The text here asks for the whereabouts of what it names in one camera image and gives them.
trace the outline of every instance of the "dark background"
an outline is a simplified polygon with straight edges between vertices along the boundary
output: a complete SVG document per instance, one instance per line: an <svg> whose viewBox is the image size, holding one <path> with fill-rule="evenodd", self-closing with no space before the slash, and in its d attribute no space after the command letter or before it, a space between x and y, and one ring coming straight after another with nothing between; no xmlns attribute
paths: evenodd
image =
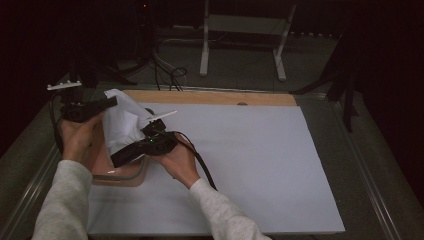
<svg viewBox="0 0 424 240"><path fill-rule="evenodd" d="M46 91L46 85L55 84L67 73L71 43L78 42L99 62L112 67L116 59L134 57L128 50L134 49L131 45L134 39L148 36L134 32L140 22L134 25L134 15L125 13L131 12L129 9L135 3L142 2L104 0L99 4L94 0L34 0L0 3L0 96L5 106L1 155L49 100L51 93ZM197 28L203 24L203 1L151 2L154 23L158 26ZM281 1L261 1L263 9L270 9L265 6L267 4L281 4L271 8L274 12L255 9L252 1L213 2L211 12L216 13L272 17L279 15L278 9L287 11L287 5ZM357 69L356 90L363 93L370 113L422 205L423 11L419 1L305 0L299 1L291 29L299 35L313 33L340 38L324 73L346 68L349 59L360 60L350 61ZM127 18L120 18L121 22L107 20L113 16ZM144 20L143 16L139 18L139 21ZM78 30L74 30L80 31L79 34L71 34L72 26L78 26ZM139 47L137 51L139 56L147 50Z"/></svg>

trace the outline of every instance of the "wooden edge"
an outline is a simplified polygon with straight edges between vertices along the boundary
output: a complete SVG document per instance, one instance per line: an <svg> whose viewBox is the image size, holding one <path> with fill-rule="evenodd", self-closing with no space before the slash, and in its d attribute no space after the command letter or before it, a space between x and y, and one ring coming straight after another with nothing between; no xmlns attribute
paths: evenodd
<svg viewBox="0 0 424 240"><path fill-rule="evenodd" d="M123 90L137 102L215 105L297 106L290 94Z"/></svg>

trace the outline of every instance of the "white sleeve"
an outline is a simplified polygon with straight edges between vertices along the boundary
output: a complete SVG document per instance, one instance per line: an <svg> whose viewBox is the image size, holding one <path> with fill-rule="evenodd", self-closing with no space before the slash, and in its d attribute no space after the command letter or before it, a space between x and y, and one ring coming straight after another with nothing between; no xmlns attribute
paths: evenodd
<svg viewBox="0 0 424 240"><path fill-rule="evenodd" d="M223 194L200 178L190 188L192 202L202 211L215 240L270 239Z"/></svg>
<svg viewBox="0 0 424 240"><path fill-rule="evenodd" d="M91 181L91 173L80 163L60 161L32 239L87 239Z"/></svg>

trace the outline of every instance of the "black device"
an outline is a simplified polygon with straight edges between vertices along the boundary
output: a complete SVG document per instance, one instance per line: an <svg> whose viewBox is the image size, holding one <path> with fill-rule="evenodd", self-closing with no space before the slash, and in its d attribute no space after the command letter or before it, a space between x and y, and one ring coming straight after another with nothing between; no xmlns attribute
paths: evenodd
<svg viewBox="0 0 424 240"><path fill-rule="evenodd" d="M141 131L146 136L144 139L131 143L110 156L115 168L121 167L138 159L143 154L159 156L169 153L178 144L174 132L166 132L162 120L150 122Z"/></svg>
<svg viewBox="0 0 424 240"><path fill-rule="evenodd" d="M118 104L116 97L86 101L83 97L85 89L79 81L74 83L68 81L56 86L49 85L47 90L57 90L50 100L49 109L56 145L61 153L63 152L63 141L57 128L59 120L56 120L53 110L53 102L56 97L60 96L63 104L60 109L61 118L78 123L83 123L107 108Z"/></svg>

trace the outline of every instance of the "person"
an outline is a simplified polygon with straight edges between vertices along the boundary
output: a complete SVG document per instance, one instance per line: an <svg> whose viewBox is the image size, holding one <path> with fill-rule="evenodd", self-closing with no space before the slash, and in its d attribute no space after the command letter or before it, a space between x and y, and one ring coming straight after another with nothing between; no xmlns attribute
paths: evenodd
<svg viewBox="0 0 424 240"><path fill-rule="evenodd" d="M93 129L103 118L99 114L87 122L62 120L62 159L37 217L33 238L87 239L88 193L92 175L87 169ZM181 135L176 137L189 145ZM270 239L226 196L213 189L196 169L191 151L178 144L170 153L151 156L189 189L189 196L205 216L215 240Z"/></svg>

